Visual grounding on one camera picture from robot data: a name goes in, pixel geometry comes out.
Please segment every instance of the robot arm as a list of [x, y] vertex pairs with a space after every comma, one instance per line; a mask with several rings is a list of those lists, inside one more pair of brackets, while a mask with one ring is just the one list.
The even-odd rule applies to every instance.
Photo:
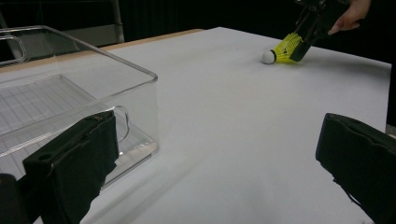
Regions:
[[295, 34], [302, 42], [290, 55], [290, 59], [299, 62], [309, 48], [319, 39], [328, 37], [328, 32], [348, 8], [348, 0], [294, 0], [304, 6], [296, 22]]
[[396, 223], [396, 139], [359, 120], [328, 113], [316, 159], [375, 223]]
[[0, 174], [0, 222], [79, 223], [118, 156], [113, 111], [80, 120], [27, 157], [21, 179]]

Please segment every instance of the table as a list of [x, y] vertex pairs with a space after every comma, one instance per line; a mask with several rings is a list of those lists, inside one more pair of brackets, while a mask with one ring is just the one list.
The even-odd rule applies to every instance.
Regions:
[[390, 65], [215, 28], [110, 52], [158, 74], [160, 150], [92, 202], [83, 223], [371, 223], [315, 160], [328, 112], [385, 131]]

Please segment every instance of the transparent container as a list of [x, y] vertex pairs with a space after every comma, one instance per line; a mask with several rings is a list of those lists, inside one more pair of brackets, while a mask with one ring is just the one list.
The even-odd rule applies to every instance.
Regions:
[[116, 114], [120, 157], [105, 186], [158, 150], [157, 76], [46, 26], [0, 30], [0, 172], [89, 115]]

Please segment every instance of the human hand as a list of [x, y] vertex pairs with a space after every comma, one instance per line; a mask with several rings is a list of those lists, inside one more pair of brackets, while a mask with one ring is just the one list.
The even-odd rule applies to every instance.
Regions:
[[349, 0], [349, 8], [335, 22], [328, 35], [339, 31], [353, 30], [360, 26], [359, 20], [364, 19], [369, 12], [372, 0]]

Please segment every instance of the shuttlecock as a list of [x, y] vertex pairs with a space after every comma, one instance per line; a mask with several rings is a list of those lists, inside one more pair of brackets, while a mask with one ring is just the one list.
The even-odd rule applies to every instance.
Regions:
[[262, 55], [262, 62], [293, 62], [293, 60], [290, 59], [290, 55], [294, 52], [294, 50], [302, 41], [303, 40], [299, 35], [295, 33], [288, 34], [278, 45], [276, 45], [276, 47], [264, 52], [264, 54]]

